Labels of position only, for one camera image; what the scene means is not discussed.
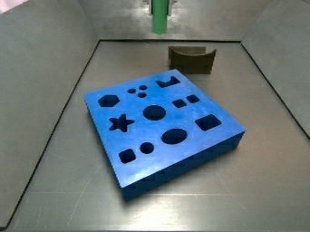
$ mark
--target shape sorter block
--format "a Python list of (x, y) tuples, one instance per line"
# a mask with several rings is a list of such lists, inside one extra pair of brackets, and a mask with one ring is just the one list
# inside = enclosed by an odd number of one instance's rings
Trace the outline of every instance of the shape sorter block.
[(235, 149), (244, 133), (177, 70), (92, 91), (84, 100), (125, 201)]

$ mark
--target green object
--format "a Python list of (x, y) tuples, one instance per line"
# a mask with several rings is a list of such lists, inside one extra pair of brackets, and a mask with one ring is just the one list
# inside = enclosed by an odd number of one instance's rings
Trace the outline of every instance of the green object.
[(152, 0), (152, 33), (167, 33), (168, 0)]

